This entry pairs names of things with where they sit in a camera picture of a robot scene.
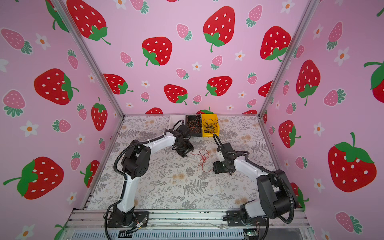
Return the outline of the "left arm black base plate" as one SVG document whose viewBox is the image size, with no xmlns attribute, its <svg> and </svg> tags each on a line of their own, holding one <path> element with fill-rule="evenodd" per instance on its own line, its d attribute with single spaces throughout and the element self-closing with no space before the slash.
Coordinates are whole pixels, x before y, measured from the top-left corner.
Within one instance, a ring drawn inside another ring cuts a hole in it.
<svg viewBox="0 0 384 240">
<path fill-rule="evenodd" d="M 150 212 L 111 213 L 107 220 L 108 228 L 145 228 Z"/>
</svg>

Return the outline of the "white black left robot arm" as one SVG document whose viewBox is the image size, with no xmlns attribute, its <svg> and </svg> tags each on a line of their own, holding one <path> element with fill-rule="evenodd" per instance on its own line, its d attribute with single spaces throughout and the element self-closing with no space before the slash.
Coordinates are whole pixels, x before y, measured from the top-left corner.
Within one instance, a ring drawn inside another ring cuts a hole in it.
<svg viewBox="0 0 384 240">
<path fill-rule="evenodd" d="M 123 227 L 129 227 L 127 234 L 133 234 L 139 230 L 145 221 L 138 223 L 135 216 L 135 194 L 140 178 L 148 171 L 151 156 L 158 151 L 172 147 L 182 158 L 186 158 L 189 152 L 194 150 L 188 138 L 191 130 L 184 120 L 179 120 L 174 126 L 154 139 L 145 142 L 134 140 L 116 158 L 113 169 L 123 176 L 123 187 L 119 200 L 111 204 L 104 215 L 104 229 L 108 240 L 111 236 L 108 232 L 108 224 L 116 223 Z"/>
</svg>

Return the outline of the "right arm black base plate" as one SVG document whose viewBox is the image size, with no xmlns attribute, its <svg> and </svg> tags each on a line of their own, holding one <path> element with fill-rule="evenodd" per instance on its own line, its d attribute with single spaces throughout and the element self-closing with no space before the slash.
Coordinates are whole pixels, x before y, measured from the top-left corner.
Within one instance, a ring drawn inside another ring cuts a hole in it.
<svg viewBox="0 0 384 240">
<path fill-rule="evenodd" d="M 227 211 L 223 221 L 230 227 L 265 227 L 267 225 L 266 218 L 251 218 L 243 210 Z"/>
</svg>

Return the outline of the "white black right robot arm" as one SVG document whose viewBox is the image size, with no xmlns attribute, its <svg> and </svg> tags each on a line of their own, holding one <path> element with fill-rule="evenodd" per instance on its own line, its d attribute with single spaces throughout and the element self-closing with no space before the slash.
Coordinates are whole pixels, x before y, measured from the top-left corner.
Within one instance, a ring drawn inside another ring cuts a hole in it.
<svg viewBox="0 0 384 240">
<path fill-rule="evenodd" d="M 257 183 L 259 199 L 243 204 L 239 214 L 230 218 L 246 226 L 253 225 L 261 217 L 279 218 L 283 223 L 290 224 L 299 202 L 286 173 L 282 170 L 270 171 L 252 162 L 248 151 L 233 150 L 230 143 L 223 144 L 216 134 L 213 138 L 218 146 L 219 158 L 213 163 L 214 173 L 232 175 L 238 171 Z"/>
</svg>

